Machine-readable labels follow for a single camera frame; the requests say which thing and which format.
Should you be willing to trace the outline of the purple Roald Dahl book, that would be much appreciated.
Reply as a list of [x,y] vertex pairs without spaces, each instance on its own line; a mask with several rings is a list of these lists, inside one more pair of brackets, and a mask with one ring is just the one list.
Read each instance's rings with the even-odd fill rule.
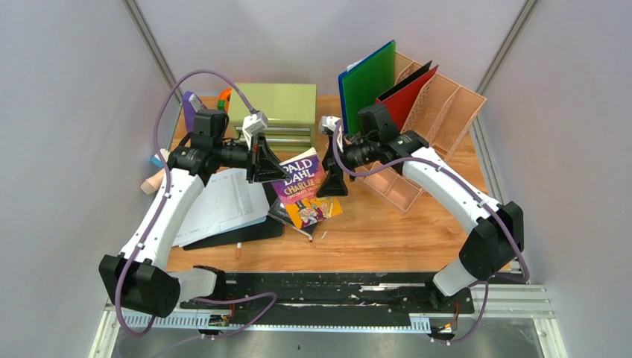
[[289,178],[274,181],[272,187],[297,229],[343,213],[338,198],[317,197],[326,174],[315,148],[281,162],[281,167],[289,174]]

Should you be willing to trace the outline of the black Moon and Sixpence book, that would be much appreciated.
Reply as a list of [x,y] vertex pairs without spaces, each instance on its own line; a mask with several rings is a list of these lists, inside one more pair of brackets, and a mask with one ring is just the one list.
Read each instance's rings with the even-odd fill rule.
[[271,205],[268,211],[268,216],[271,217],[272,219],[277,220],[278,222],[285,224],[289,228],[292,228],[296,230],[297,232],[302,233],[308,239],[310,236],[313,237],[313,234],[319,224],[319,221],[317,219],[311,218],[311,219],[307,219],[302,224],[299,224],[298,227],[295,226],[294,222],[292,221],[290,215],[288,214],[287,210],[285,209],[283,203],[281,202],[279,198],[277,198],[274,201],[274,203]]

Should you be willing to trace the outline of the red folder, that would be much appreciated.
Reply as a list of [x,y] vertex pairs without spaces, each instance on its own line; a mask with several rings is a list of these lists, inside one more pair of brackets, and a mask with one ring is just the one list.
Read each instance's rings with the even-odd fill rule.
[[438,67],[432,66],[432,61],[429,61],[376,98],[376,103],[387,108],[399,131],[402,131],[419,92],[432,79]]

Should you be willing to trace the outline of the peach file organizer rack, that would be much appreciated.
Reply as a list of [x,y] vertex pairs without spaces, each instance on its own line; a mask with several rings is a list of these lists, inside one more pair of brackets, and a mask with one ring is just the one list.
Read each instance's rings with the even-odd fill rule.
[[[395,84],[422,65],[397,52]],[[448,163],[467,134],[486,98],[436,71],[419,92],[402,129],[415,131]],[[373,196],[401,213],[407,213],[424,193],[421,186],[386,169],[356,181]]]

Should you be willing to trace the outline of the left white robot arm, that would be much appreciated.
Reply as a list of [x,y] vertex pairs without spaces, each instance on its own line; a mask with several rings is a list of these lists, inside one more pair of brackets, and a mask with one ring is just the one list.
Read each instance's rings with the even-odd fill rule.
[[267,143],[268,118],[262,111],[244,117],[242,141],[225,138],[228,120],[223,110],[196,112],[192,132],[169,154],[162,183],[133,237],[117,255],[101,259],[98,272],[119,309],[165,318],[193,298],[211,308],[227,302],[221,270],[195,266],[170,274],[165,267],[187,213],[219,168],[243,169],[248,183],[289,177]]

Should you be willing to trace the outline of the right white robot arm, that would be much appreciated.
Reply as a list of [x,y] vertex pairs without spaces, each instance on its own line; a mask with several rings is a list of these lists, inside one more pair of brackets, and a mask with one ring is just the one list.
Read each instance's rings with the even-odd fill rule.
[[329,144],[323,159],[326,178],[317,196],[346,196],[345,175],[354,180],[393,169],[442,204],[468,237],[458,257],[432,278],[425,292],[430,308],[444,311],[462,289],[488,281],[511,260],[525,263],[524,212],[518,204],[502,204],[476,189],[416,131],[400,132],[385,105],[369,105],[358,118],[361,133],[351,142],[344,139],[342,119],[321,118],[319,130]]

